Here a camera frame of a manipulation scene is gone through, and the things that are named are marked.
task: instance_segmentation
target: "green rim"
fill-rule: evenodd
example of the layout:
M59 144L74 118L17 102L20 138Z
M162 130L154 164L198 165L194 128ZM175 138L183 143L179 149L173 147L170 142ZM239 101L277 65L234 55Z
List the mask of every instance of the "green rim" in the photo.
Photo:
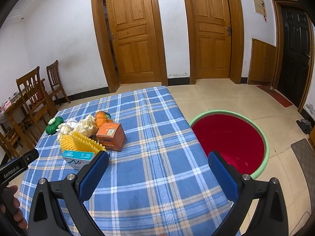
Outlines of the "green rim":
M236 112L226 111L226 110L212 110L212 111L203 112L203 113L199 114L198 116L196 116L194 119L192 119L191 122L189 123L189 125L192 127L195 122L197 122L201 118L206 117L210 114L227 114L227 115L236 116L236 117L246 121L247 123L251 124L258 131L258 133L260 134L260 136L262 137L263 142L264 142L265 155L264 155L264 158L262 160L261 165L258 167L258 169L256 171L254 171L250 175L252 177L252 179L254 179L254 180L257 179L260 176L260 174L264 171L264 169L266 168L266 165L267 165L268 159L269 159L269 144L268 144L268 140L267 140L267 137L264 134L264 132L261 130L261 128L256 123L254 123L252 120L248 119L244 115L241 115L241 114L236 113Z

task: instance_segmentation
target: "human hand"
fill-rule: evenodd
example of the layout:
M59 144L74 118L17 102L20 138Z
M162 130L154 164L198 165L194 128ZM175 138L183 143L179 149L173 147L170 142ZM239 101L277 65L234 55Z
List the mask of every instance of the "human hand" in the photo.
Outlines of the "human hand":
M12 185L10 186L10 188L13 190L13 194L15 194L18 191L17 185ZM14 220L18 222L20 228L22 229L27 228L27 222L23 217L22 211L19 209L20 202L17 198L13 198L13 206L17 209L16 213L13 215ZM0 205L0 209L2 213L5 213L4 205Z

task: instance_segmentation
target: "cable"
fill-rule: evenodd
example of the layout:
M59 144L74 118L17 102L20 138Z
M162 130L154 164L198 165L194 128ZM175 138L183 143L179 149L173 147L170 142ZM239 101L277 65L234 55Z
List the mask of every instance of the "cable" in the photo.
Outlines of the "cable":
M305 211L305 213L302 215L301 219L297 222L296 226L295 226L295 227L293 228L293 230L290 232L289 236L291 236L291 233L293 233L293 231L294 231L295 228L298 226L298 224L301 222L303 216L304 216L306 213L307 213L309 216L311 216L308 211Z

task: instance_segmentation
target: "plaid fabric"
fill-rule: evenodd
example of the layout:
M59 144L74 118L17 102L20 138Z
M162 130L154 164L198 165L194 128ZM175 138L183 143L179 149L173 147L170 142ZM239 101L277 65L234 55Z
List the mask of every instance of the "plaid fabric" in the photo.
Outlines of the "plaid fabric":
M84 204L105 235L211 235L229 202L207 157L166 87L101 98L58 112L64 120L84 119L104 110L126 133L122 152L110 163L91 199ZM64 179L77 173L62 158L57 135L40 138L39 158L25 172L19 199L28 220L40 178ZM79 235L64 201L64 216Z

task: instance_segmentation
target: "wooden door frame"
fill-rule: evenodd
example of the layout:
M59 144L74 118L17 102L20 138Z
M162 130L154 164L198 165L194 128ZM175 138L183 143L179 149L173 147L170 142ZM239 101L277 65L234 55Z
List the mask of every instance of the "wooden door frame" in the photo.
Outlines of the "wooden door frame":
M228 0L232 28L231 65L229 78L241 83L244 56L244 18L241 0ZM196 30L192 0L185 0L190 62L190 84L196 84Z
M160 9L158 5L158 0L151 1L155 35L157 39L157 52L159 57L161 83L162 85L167 86L167 72ZM107 36L107 28L103 10L103 0L91 0L91 4L97 46L100 52L100 59L108 83L109 92L114 93L119 88L119 81L116 75L114 62L111 56L111 48Z
M275 69L274 69L274 77L272 81L272 86L274 89L278 88L281 67L282 67L282 59L283 59L283 48L284 48L284 29L283 29L283 19L281 13L281 6L290 6L298 9L303 9L302 5L297 0L272 0L273 7L275 10L275 18L276 18L276 61L275 61ZM313 74L313 66L314 66L314 32L313 26L310 18L306 14L308 19L308 30L310 33L310 59L309 59L309 69L308 69L308 77L306 79L306 84L303 92L303 96L301 102L298 107L298 112L301 113L303 110L303 106L306 101L306 97L308 95L308 91L311 85L311 78Z

